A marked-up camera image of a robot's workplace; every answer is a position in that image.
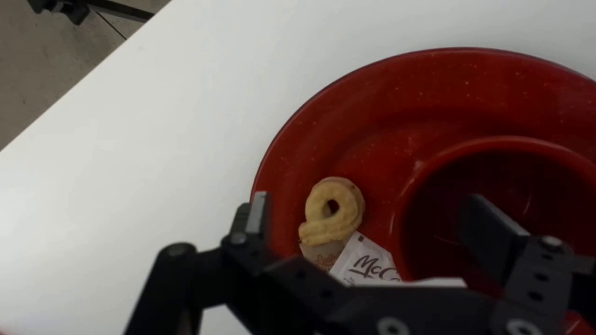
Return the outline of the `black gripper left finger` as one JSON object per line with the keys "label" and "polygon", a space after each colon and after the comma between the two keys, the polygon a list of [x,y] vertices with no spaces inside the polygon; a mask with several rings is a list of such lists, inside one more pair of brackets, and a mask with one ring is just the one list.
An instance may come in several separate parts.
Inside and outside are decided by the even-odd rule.
{"label": "black gripper left finger", "polygon": [[223,269],[236,279],[290,277],[291,262],[269,249],[269,200],[254,191],[241,202],[221,240]]}

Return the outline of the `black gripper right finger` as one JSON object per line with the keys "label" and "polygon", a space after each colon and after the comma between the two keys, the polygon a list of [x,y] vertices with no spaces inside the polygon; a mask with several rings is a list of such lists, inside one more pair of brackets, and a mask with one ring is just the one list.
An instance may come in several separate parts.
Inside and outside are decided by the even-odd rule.
{"label": "black gripper right finger", "polygon": [[567,245],[545,245],[481,195],[470,195],[461,208],[461,241],[500,286],[495,314],[502,321],[563,321],[571,290]]}

